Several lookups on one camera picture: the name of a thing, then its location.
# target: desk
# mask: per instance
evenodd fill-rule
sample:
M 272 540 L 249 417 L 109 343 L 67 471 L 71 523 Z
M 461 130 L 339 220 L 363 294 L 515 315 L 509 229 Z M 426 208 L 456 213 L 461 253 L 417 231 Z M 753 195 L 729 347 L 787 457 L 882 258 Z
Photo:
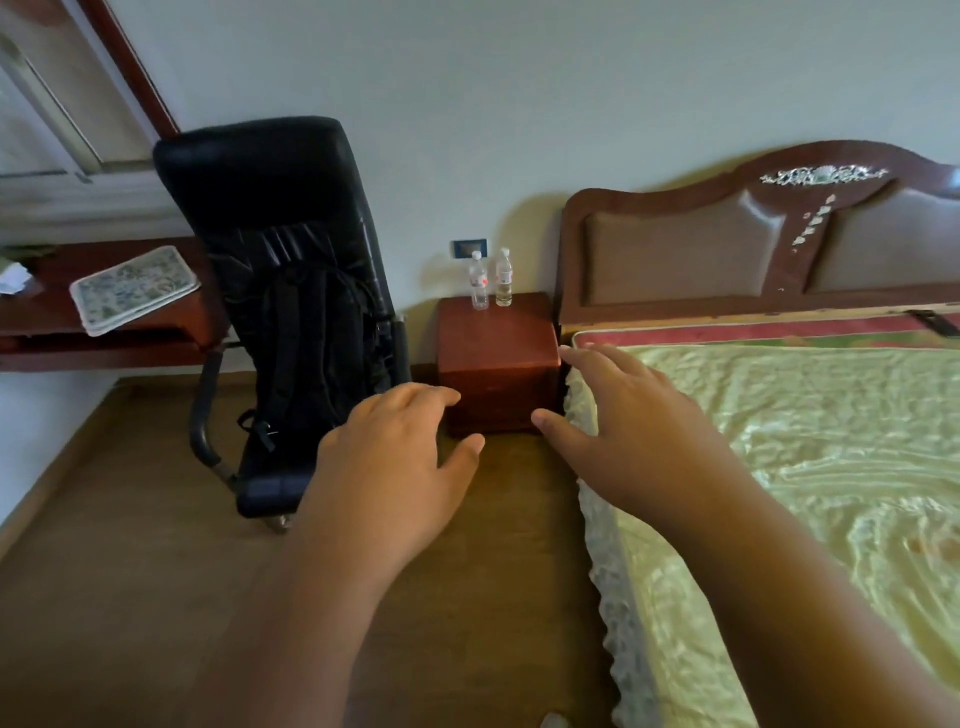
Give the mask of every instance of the desk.
M 174 245 L 199 290 L 103 336 L 84 331 L 70 298 L 74 280 Z M 64 245 L 27 263 L 43 290 L 0 296 L 0 372 L 126 369 L 201 364 L 229 329 L 213 270 L 197 238 Z

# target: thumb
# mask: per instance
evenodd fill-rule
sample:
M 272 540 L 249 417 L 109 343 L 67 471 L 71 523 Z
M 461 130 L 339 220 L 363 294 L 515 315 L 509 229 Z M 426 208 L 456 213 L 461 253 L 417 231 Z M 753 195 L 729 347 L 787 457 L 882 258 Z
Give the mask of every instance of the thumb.
M 578 470 L 583 453 L 590 445 L 591 438 L 583 430 L 577 429 L 566 419 L 548 409 L 536 409 L 530 421 L 543 433 L 543 437 L 554 450 L 570 465 Z
M 467 492 L 477 467 L 480 465 L 480 451 L 487 441 L 483 435 L 470 435 L 454 449 L 446 462 L 440 468 L 440 472 L 450 484 L 457 496 L 457 502 Z

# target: finger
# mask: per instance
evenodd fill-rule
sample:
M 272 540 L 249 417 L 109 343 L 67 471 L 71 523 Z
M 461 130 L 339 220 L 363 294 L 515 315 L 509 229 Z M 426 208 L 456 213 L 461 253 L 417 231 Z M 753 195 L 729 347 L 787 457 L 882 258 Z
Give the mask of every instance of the finger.
M 414 395 L 406 411 L 411 417 L 436 426 L 440 424 L 444 411 L 458 401 L 460 401 L 460 393 L 455 389 L 428 387 Z
M 350 415 L 347 417 L 347 422 L 356 422 L 357 420 L 361 420 L 369 415 L 373 408 L 376 407 L 376 404 L 380 401 L 381 397 L 383 397 L 383 395 L 371 395 L 365 400 L 361 401 L 350 410 Z
M 634 375 L 646 376 L 650 373 L 649 367 L 632 354 L 624 352 L 622 349 L 611 346 L 610 344 L 598 344 L 591 347 L 595 352 L 600 352 L 610 361 L 616 364 L 621 372 Z
M 599 402 L 617 382 L 622 382 L 624 374 L 613 361 L 600 352 L 590 349 L 571 349 L 560 347 L 560 359 L 574 369 L 580 370 L 584 381 Z
M 477 467 L 480 465 L 480 452 L 486 444 L 487 441 L 483 435 L 470 435 L 460 441 L 460 444 L 450 453 L 450 456 L 446 458 L 446 462 L 440 468 L 440 472 L 449 484 L 452 491 L 451 495 L 457 505 L 463 500 L 464 494 L 477 472 Z
M 530 421 L 543 433 L 543 437 L 553 449 L 579 474 L 580 465 L 593 438 L 548 409 L 535 409 Z
M 320 441 L 320 446 L 318 449 L 329 449 L 337 444 L 337 440 L 340 438 L 340 427 L 334 427 L 329 432 L 324 435 Z
M 429 384 L 420 384 L 415 381 L 398 384 L 383 394 L 382 399 L 376 404 L 376 408 L 392 410 L 403 409 L 410 403 L 410 400 L 417 395 L 417 392 L 429 388 Z
M 656 379 L 660 384 L 670 387 L 670 389 L 674 389 L 673 381 L 669 376 L 661 372 L 659 369 L 654 369 L 653 367 L 647 367 L 647 369 L 649 370 L 650 374 L 654 376 L 654 379 Z

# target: brown leather padding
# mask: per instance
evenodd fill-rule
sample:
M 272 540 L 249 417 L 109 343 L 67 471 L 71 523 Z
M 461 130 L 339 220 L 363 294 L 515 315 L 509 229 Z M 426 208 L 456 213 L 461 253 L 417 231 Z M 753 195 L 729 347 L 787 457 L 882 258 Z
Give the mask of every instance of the brown leather padding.
M 830 221 L 807 290 L 960 280 L 960 200 L 896 185 Z
M 587 300 L 759 296 L 784 217 L 764 213 L 746 190 L 686 215 L 592 214 Z

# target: yellow satin bedspread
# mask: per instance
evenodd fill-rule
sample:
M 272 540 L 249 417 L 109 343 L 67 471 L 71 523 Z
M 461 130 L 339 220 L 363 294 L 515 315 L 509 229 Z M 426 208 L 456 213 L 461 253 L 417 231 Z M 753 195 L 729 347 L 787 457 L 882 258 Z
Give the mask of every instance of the yellow satin bedspread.
M 628 351 L 700 403 L 759 482 L 960 693 L 960 352 Z M 644 523 L 615 519 L 663 724 L 755 726 L 681 558 Z

